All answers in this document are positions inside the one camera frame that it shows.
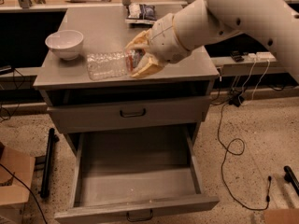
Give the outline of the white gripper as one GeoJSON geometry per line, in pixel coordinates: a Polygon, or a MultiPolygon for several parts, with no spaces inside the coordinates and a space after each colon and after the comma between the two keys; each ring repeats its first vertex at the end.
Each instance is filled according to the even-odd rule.
{"type": "Polygon", "coordinates": [[[148,52],[133,69],[133,78],[154,75],[164,69],[163,62],[178,63],[191,54],[179,42],[172,13],[157,20],[149,30],[135,36],[124,49],[146,49],[148,52]]]}

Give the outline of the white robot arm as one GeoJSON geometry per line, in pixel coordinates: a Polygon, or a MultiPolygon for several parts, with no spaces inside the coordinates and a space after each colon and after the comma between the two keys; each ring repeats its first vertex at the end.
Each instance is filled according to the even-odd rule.
{"type": "Polygon", "coordinates": [[[132,76],[154,74],[201,46],[239,33],[262,44],[299,81],[298,13],[284,0],[195,0],[163,16],[127,44],[127,50],[145,51],[132,76]]]}

